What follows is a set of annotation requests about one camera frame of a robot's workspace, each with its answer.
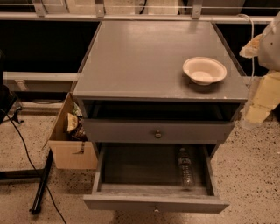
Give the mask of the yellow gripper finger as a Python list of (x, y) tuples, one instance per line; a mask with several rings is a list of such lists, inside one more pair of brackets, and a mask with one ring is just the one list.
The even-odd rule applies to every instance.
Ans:
[(280, 72), (269, 71), (260, 79), (252, 102), (245, 113), (245, 120), (261, 124), (280, 104)]
[(243, 58), (252, 59), (258, 56), (260, 40), (263, 35), (253, 37), (239, 52)]

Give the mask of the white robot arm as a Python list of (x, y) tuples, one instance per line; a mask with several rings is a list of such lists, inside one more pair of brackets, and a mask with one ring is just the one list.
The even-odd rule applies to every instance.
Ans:
[(257, 57), (258, 64), (268, 69), (258, 84), (244, 120), (261, 124), (280, 104), (280, 12), (265, 27), (262, 34), (252, 38), (239, 52), (243, 58)]

